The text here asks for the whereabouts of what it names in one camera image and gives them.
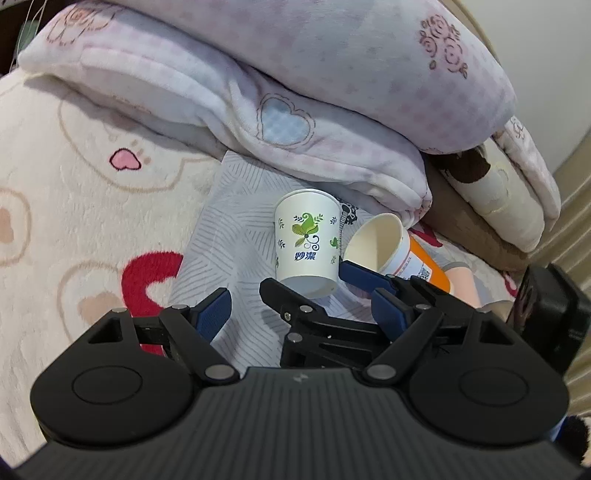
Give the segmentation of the cream heart pattern bedspread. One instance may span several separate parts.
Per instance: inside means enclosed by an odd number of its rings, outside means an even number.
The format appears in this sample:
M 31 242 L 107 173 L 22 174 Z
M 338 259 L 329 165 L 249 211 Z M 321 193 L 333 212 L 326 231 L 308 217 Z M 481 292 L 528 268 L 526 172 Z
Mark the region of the cream heart pattern bedspread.
M 43 443 L 37 376 L 104 313 L 152 315 L 221 163 L 51 76 L 1 80 L 1 455 Z

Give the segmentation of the brown pillow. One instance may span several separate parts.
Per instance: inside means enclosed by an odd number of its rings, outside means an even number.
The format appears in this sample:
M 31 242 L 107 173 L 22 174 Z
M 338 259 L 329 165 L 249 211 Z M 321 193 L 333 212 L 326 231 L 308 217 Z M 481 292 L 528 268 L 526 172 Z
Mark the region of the brown pillow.
M 429 155 L 423 158 L 433 202 L 421 223 L 497 270 L 523 273 L 528 265 L 527 254 L 496 233 L 452 187 Z

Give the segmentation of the grey striped white cloth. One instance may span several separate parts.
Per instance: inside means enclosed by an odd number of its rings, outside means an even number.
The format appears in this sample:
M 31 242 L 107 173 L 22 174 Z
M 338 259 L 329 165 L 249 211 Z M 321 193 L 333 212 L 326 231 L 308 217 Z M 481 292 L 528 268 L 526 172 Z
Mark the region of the grey striped white cloth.
M 276 272 L 276 202 L 304 185 L 257 160 L 226 154 L 172 287 L 172 302 L 189 305 L 228 288 L 231 315 L 212 345 L 238 372 L 280 363 L 287 324 L 263 304 L 259 284 Z

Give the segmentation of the pink checkered folded blanket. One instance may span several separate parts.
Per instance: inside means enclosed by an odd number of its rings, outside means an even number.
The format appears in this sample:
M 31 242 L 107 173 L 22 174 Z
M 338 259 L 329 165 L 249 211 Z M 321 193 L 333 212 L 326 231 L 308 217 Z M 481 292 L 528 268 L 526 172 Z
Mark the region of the pink checkered folded blanket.
M 497 138 L 547 221 L 560 193 L 511 82 L 439 1 L 79 1 L 19 54 L 189 141 L 205 130 L 287 174 L 429 210 L 424 154 Z

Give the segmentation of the orange paper cup with label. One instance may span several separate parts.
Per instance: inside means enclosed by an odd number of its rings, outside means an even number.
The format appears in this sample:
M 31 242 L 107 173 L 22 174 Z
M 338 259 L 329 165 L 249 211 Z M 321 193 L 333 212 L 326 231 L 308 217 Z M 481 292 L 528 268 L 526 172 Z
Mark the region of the orange paper cup with label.
M 394 214 L 380 214 L 363 224 L 349 240 L 344 259 L 382 275 L 405 280 L 418 276 L 453 292 L 446 273 Z

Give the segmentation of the white floral paper cup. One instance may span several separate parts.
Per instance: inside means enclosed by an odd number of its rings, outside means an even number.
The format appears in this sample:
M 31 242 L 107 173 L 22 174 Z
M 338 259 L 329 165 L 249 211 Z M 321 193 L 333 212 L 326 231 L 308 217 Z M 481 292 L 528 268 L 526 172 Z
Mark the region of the white floral paper cup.
M 274 211 L 276 280 L 310 299 L 338 286 L 341 203 L 317 189 L 287 193 Z

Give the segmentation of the cream embroidered pillow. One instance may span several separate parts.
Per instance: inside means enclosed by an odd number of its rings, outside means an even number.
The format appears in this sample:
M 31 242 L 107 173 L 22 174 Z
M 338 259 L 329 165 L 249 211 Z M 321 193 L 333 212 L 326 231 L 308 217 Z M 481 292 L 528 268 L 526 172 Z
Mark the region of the cream embroidered pillow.
M 545 228 L 543 208 L 493 140 L 461 153 L 443 174 L 501 239 L 525 253 L 538 246 Z

